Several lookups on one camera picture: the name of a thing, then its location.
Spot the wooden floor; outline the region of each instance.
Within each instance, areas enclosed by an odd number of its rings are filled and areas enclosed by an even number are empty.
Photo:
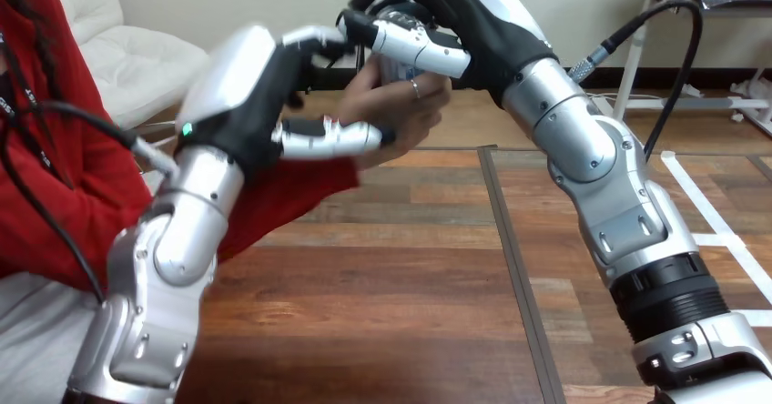
[[[309,109],[329,113],[336,97],[315,94]],[[533,148],[486,94],[454,98],[426,146]],[[653,122],[629,118],[642,135]],[[710,154],[678,160],[772,272],[772,182],[744,157],[772,166],[772,140],[727,112],[688,113],[660,147]],[[544,156],[492,156],[566,400],[648,402]],[[650,173],[690,228],[713,232],[659,157]],[[219,270],[178,402],[543,402],[477,151],[414,151],[362,183]],[[729,307],[772,309],[726,248],[701,252]],[[757,333],[772,350],[772,328]]]

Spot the baseboard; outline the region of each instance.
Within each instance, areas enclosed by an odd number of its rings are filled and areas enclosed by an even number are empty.
[[[585,79],[582,87],[587,89],[619,87],[624,71],[622,67],[601,67]],[[756,69],[703,67],[692,70],[689,84],[700,90],[728,89],[735,83],[750,79],[755,72]],[[635,76],[633,87],[640,89],[672,88],[677,74],[678,69],[673,67],[641,67]],[[764,75],[767,79],[772,79],[772,69],[767,69]],[[317,83],[312,86],[312,89],[342,90],[346,88],[354,76],[356,76],[356,71],[353,68],[321,69]],[[466,87],[454,82],[453,88],[464,89]]]

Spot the white leather chair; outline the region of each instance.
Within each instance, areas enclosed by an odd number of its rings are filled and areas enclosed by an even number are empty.
[[[61,1],[102,103],[123,128],[175,105],[208,61],[173,35],[124,25],[118,0]]]

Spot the red sweater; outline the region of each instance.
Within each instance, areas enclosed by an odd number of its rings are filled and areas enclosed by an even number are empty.
[[[56,58],[56,81],[66,101],[108,119],[97,86],[86,67],[59,0],[28,0],[46,18],[46,35]],[[38,99],[49,94],[33,47],[34,28],[0,0],[0,29],[16,54]],[[26,97],[16,87],[16,102]],[[43,205],[80,246],[86,259],[106,281],[107,252],[117,233],[133,225],[150,203],[145,183],[131,154],[81,121],[47,113],[56,148],[46,145],[31,126],[59,172],[75,185],[71,190],[41,166],[39,158],[12,133],[10,157],[21,177]],[[242,193],[220,255],[230,258],[318,205],[323,198],[357,185],[350,159],[326,162],[281,162]],[[0,167],[0,278],[27,271],[87,289],[85,274],[64,242],[24,201]]]

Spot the robotic arm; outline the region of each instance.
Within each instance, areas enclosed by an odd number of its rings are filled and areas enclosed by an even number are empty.
[[[395,1],[422,5],[460,43],[440,45],[419,27],[367,13]],[[518,0],[352,0],[350,7],[339,32],[310,27],[277,42],[251,27],[213,56],[178,118],[178,172],[110,253],[108,300],[65,402],[173,402],[244,184],[280,157],[353,155],[393,139],[367,124],[275,127],[309,57],[339,53],[346,40],[488,90],[547,154],[633,338],[641,378],[656,386],[654,403],[768,401],[772,362],[745,317],[726,307],[668,194],[648,179],[640,142],[600,115]]]
[[[382,0],[352,0],[338,27],[350,40],[488,90],[549,157],[584,242],[635,343],[654,403],[767,402],[772,363],[744,316],[730,312],[669,195],[646,174],[641,143],[601,116],[558,64],[518,0],[412,0],[451,28],[458,48],[420,29],[374,20]]]
[[[278,42],[247,27],[212,56],[177,121],[177,169],[108,257],[107,301],[78,354],[64,402],[174,402],[196,345],[198,310],[241,189],[280,157],[357,155],[393,133],[364,123],[284,121],[312,55],[337,55],[344,37],[307,27]]]

